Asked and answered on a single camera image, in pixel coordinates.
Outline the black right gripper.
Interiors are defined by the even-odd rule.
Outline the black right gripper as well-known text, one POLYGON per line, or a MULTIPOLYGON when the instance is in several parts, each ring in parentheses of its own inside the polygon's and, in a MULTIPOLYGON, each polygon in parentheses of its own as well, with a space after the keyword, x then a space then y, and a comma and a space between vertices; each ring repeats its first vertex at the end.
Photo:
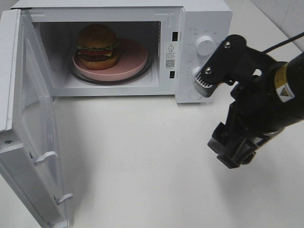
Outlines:
POLYGON ((284 102, 276 90, 277 68, 251 80, 239 79, 231 91, 235 101, 229 106, 226 124, 220 122, 207 145, 229 169, 249 164, 266 134, 285 128, 281 118, 284 102))

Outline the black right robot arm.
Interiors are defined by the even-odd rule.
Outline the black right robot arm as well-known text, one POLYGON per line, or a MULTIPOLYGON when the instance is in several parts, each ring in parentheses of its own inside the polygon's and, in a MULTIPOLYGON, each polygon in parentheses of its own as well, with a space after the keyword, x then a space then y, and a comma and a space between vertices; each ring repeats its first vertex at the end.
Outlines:
POLYGON ((286 127, 304 119, 304 55, 273 64, 256 81, 231 91, 225 123, 208 146, 229 169, 249 164, 256 151, 286 127))

